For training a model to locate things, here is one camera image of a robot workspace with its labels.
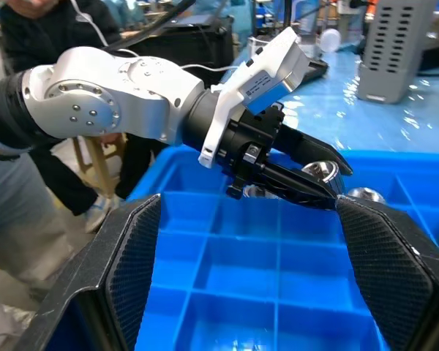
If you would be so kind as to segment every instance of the blue storage bin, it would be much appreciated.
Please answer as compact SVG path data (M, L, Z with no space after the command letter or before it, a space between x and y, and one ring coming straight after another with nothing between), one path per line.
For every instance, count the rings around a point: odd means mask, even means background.
M373 188L439 240L439 155L343 154L354 169L347 189ZM230 180L197 158L187 147L164 150L130 198L162 193L135 349L388 350L356 285L337 214L230 199Z

